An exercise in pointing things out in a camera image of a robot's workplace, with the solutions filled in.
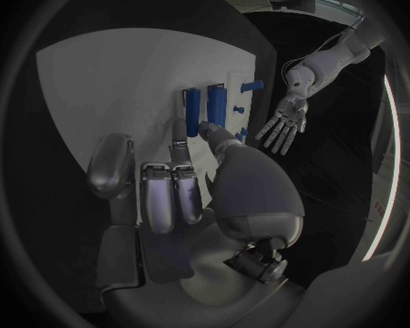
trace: light strip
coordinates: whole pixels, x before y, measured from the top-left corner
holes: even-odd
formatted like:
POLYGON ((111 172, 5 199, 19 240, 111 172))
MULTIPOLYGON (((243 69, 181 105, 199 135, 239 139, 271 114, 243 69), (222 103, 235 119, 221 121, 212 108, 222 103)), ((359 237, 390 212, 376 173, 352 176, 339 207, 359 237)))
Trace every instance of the light strip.
POLYGON ((395 101, 393 99, 392 89, 390 88, 389 81, 387 80, 386 75, 384 76, 384 86, 386 87, 387 97, 389 98, 390 110, 392 111, 393 119, 393 135, 395 139, 395 158, 393 166, 393 177, 392 177, 392 186, 390 188, 389 200, 387 201, 386 211, 383 216, 382 223, 375 235, 374 240, 372 241, 371 246, 369 247, 368 252, 362 261, 369 260, 372 255, 374 255, 376 247, 379 245, 380 240, 382 239, 384 230, 386 230, 387 223, 389 222, 390 213, 392 212, 393 203, 395 201, 395 196, 398 188, 398 178, 400 176, 400 161, 401 161, 401 145, 400 145, 400 125, 398 123, 398 116, 395 107, 395 101))

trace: white platform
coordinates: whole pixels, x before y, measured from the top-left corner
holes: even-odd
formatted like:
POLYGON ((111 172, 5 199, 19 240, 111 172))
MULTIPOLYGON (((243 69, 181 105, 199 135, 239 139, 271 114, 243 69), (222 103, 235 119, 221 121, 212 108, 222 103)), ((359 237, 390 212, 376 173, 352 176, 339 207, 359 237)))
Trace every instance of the white platform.
MULTIPOLYGON (((247 128, 255 56, 237 47, 193 34, 162 29, 127 28, 76 36, 37 54, 39 78, 50 113, 76 161, 86 172, 91 155, 106 133, 134 139, 136 176, 143 161, 167 162, 171 124, 184 117, 182 90, 201 89, 206 120, 207 86, 228 88, 227 128, 247 128), (233 106, 245 113, 233 112, 233 106)), ((211 197, 205 173, 217 163, 207 143, 189 138, 204 205, 211 197)))

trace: black backdrop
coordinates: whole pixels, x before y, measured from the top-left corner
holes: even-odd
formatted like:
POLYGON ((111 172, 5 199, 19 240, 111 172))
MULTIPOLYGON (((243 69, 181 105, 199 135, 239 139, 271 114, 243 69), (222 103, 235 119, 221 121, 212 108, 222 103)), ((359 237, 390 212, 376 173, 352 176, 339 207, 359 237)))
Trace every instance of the black backdrop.
MULTIPOLYGON (((292 13, 245 16, 277 53, 270 118, 286 91, 282 65, 313 52, 346 26, 292 13)), ((346 67, 333 83, 309 98, 306 131, 296 135, 285 156, 273 155, 272 146, 260 148, 288 173, 306 210, 300 239, 282 251, 289 260, 285 275, 301 286, 307 287, 326 270, 347 264, 362 237, 371 202, 371 130, 383 77, 384 52, 377 47, 366 60, 346 67)))

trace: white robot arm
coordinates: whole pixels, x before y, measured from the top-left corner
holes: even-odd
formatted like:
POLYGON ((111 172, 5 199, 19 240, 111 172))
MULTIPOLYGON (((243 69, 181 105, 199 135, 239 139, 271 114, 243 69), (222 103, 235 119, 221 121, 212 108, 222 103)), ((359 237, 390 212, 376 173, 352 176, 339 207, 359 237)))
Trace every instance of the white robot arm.
POLYGON ((276 153, 282 145, 281 154, 285 155, 296 133, 303 133, 305 130, 309 109, 307 98, 334 81, 349 64, 365 60, 371 54, 370 50, 383 41, 383 36, 372 28, 370 20, 366 18, 356 29, 344 31, 337 44, 329 50, 315 51, 292 67, 286 73, 286 96, 278 103, 274 116, 255 138, 261 139, 279 122, 264 147, 269 147, 285 126, 272 148, 272 152, 276 153))

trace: blue cylinder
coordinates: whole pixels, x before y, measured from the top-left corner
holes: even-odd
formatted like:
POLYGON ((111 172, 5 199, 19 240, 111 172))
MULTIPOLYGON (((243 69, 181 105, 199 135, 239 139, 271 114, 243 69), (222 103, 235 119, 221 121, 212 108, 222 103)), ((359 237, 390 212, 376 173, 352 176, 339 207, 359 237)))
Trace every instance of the blue cylinder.
POLYGON ((243 84, 241 86, 241 93, 244 93, 245 91, 258 90, 263 88, 263 80, 258 80, 257 82, 248 82, 247 84, 243 84))
POLYGON ((185 90, 185 122, 187 123, 188 137, 198 135, 200 110, 201 91, 194 87, 185 90))
POLYGON ((228 90, 212 86, 208 89, 208 121, 225 127, 228 90))

